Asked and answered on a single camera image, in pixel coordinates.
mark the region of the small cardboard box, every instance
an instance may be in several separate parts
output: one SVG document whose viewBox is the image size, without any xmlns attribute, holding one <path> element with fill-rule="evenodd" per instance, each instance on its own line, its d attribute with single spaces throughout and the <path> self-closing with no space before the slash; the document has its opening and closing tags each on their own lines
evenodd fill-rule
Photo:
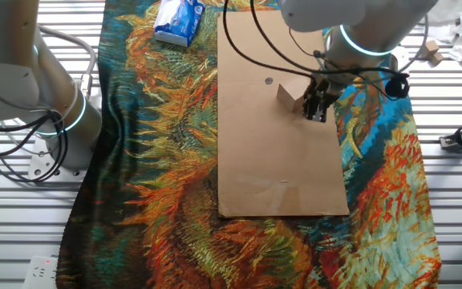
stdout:
<svg viewBox="0 0 462 289">
<path fill-rule="evenodd" d="M 425 47 L 423 47 L 423 52 L 420 57 L 430 58 L 431 56 L 436 54 L 436 52 L 438 52 L 439 49 L 440 49 L 440 46 L 438 45 L 438 43 L 436 43 L 436 41 L 434 40 L 427 41 L 427 43 L 425 43 Z"/>
<path fill-rule="evenodd" d="M 292 113 L 301 113 L 304 105 L 304 92 L 310 85 L 308 78 L 296 78 L 281 82 L 278 88 L 278 100 Z"/>
<path fill-rule="evenodd" d="M 431 62 L 432 66 L 435 67 L 438 66 L 438 64 L 440 64 L 443 59 L 445 58 L 441 55 L 441 53 L 436 53 L 431 57 L 429 61 Z"/>
</svg>

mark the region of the painted tablecloth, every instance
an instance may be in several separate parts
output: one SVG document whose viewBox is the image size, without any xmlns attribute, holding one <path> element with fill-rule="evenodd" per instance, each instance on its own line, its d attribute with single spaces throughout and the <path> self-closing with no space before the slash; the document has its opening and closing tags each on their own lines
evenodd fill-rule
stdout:
<svg viewBox="0 0 462 289">
<path fill-rule="evenodd" d="M 154 40 L 158 2 L 106 1 L 103 131 L 67 223 L 58 288 L 437 287 L 411 103 L 373 87 L 350 87 L 334 106 L 350 217 L 218 217 L 222 2 L 205 0 L 186 49 Z"/>
</svg>

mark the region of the cardboard sheet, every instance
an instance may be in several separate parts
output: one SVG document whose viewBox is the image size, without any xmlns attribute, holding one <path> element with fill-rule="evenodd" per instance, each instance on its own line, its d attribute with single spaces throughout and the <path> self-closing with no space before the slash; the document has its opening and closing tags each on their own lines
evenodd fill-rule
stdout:
<svg viewBox="0 0 462 289">
<path fill-rule="evenodd" d="M 272 42 L 291 59 L 318 68 L 288 34 L 279 11 L 258 11 Z M 293 68 L 265 43 L 250 12 L 228 13 L 235 44 L 250 57 Z M 322 32 L 294 37 L 307 51 L 323 50 Z M 334 112 L 327 122 L 290 113 L 276 98 L 280 83 L 303 76 L 248 62 L 218 23 L 218 198 L 223 217 L 347 215 Z M 301 93 L 306 89 L 302 85 Z"/>
</svg>

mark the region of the white slatted table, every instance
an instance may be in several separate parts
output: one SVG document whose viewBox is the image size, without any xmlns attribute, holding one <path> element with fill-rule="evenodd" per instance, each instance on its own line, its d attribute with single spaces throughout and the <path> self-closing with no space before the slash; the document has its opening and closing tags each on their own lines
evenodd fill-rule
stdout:
<svg viewBox="0 0 462 289">
<path fill-rule="evenodd" d="M 38 21 L 52 29 L 76 35 L 95 49 L 103 21 L 104 1 L 42 0 Z M 403 45 L 412 54 L 422 41 L 421 28 Z M 74 44 L 53 37 L 45 41 L 62 65 L 79 79 L 88 55 Z M 448 56 L 450 47 L 442 47 Z M 97 68 L 92 98 L 100 105 Z M 411 99 L 424 154 L 436 233 L 443 259 L 440 289 L 462 289 L 462 155 L 441 151 L 439 136 L 452 134 L 462 125 L 462 68 L 444 60 L 431 69 L 415 63 L 411 69 Z M 23 134 L 15 134 L 18 139 Z M 32 149 L 33 140 L 27 148 Z M 13 145 L 0 135 L 0 146 Z M 8 158 L 27 173 L 30 155 L 19 151 Z M 77 194 L 71 189 L 26 189 L 0 176 L 0 289 L 20 289 L 30 257 L 58 254 L 63 227 Z"/>
</svg>

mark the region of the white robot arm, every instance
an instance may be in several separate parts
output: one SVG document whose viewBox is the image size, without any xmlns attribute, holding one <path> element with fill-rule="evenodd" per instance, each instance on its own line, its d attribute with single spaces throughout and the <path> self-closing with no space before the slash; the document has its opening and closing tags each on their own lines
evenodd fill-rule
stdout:
<svg viewBox="0 0 462 289">
<path fill-rule="evenodd" d="M 38 9 L 39 0 L 0 0 L 0 120 L 19 118 L 30 123 L 45 114 L 38 110 L 59 112 L 69 140 L 63 166 L 85 169 L 101 115 L 44 43 L 37 26 Z M 50 148 L 57 146 L 52 121 L 38 133 Z M 56 159 L 59 154 L 58 150 L 51 153 Z"/>
<path fill-rule="evenodd" d="M 321 67 L 327 71 L 377 67 L 387 59 L 437 0 L 278 0 L 286 24 L 296 31 L 333 27 Z M 324 75 L 307 97 L 306 117 L 326 121 L 326 109 L 357 77 Z"/>
</svg>

